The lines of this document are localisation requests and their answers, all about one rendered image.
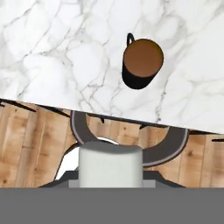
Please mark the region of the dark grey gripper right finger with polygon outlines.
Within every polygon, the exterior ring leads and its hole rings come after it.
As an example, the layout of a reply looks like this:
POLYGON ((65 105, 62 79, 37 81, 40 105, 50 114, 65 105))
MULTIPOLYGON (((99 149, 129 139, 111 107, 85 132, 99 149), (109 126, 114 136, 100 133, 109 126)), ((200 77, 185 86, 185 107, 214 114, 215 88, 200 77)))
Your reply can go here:
POLYGON ((159 171, 144 171, 143 172, 143 187, 144 188, 164 188, 178 187, 182 188, 175 182, 165 179, 159 171))

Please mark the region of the black cup of hot chocolate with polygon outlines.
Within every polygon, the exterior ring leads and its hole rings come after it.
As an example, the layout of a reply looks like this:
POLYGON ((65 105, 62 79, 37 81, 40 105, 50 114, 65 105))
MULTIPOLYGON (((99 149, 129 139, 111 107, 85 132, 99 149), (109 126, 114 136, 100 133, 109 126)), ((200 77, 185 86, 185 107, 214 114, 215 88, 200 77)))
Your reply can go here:
POLYGON ((127 35, 122 56, 122 80, 131 89, 146 88, 164 64, 161 47, 151 39, 127 35))

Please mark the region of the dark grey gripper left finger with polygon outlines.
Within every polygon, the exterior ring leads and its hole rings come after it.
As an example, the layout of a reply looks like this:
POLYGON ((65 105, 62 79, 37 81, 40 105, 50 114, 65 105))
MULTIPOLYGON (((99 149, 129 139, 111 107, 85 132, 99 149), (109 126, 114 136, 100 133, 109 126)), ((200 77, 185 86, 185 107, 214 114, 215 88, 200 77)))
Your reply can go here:
POLYGON ((54 180, 48 184, 43 185, 44 188, 77 188, 79 186, 79 173, 77 171, 66 171, 60 179, 54 180))

